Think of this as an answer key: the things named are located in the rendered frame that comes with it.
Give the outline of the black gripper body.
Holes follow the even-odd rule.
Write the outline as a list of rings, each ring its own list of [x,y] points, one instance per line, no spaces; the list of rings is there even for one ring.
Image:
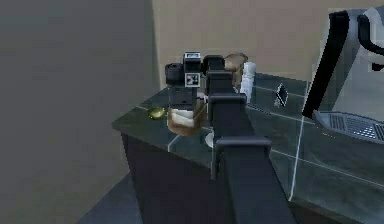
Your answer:
[[[186,87],[184,65],[170,63],[165,66],[169,106],[172,109],[193,109],[196,106],[197,88]]]

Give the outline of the brown white bread loaf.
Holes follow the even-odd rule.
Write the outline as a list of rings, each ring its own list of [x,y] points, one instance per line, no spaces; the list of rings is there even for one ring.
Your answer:
[[[167,127],[172,133],[180,136],[193,136],[203,127],[207,117],[206,104],[198,100],[192,110],[169,108],[167,112]]]

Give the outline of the yellow green round object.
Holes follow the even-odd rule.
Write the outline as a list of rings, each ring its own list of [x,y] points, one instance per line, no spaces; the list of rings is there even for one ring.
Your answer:
[[[147,110],[148,117],[152,120],[162,119],[166,115],[166,109],[164,107],[151,107]]]

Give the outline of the white cylindrical shaker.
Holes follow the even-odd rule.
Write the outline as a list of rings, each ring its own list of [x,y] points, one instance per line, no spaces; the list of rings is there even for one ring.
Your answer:
[[[245,62],[243,74],[240,84],[240,92],[247,97],[247,103],[250,103],[253,92],[254,78],[256,74],[256,64],[253,62]]]

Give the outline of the dark kitchen counter cabinet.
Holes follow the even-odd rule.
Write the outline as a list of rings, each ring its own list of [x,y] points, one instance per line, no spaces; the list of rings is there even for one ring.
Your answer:
[[[276,90],[288,91],[285,107]],[[329,134],[302,117],[307,82],[258,74],[247,113],[272,142],[269,159],[298,224],[384,224],[384,145]],[[183,137],[147,110],[165,89],[113,122],[122,136],[142,224],[234,224],[223,183],[211,178],[204,126]]]

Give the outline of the small black flat object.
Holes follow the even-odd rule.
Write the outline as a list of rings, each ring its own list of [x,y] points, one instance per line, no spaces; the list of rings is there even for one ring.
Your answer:
[[[279,106],[286,106],[288,101],[288,91],[283,83],[280,83],[276,90],[276,98]]]

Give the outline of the silver black coffee machine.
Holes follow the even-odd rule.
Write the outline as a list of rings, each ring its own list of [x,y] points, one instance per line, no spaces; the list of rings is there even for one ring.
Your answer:
[[[302,115],[384,145],[384,5],[329,14]]]

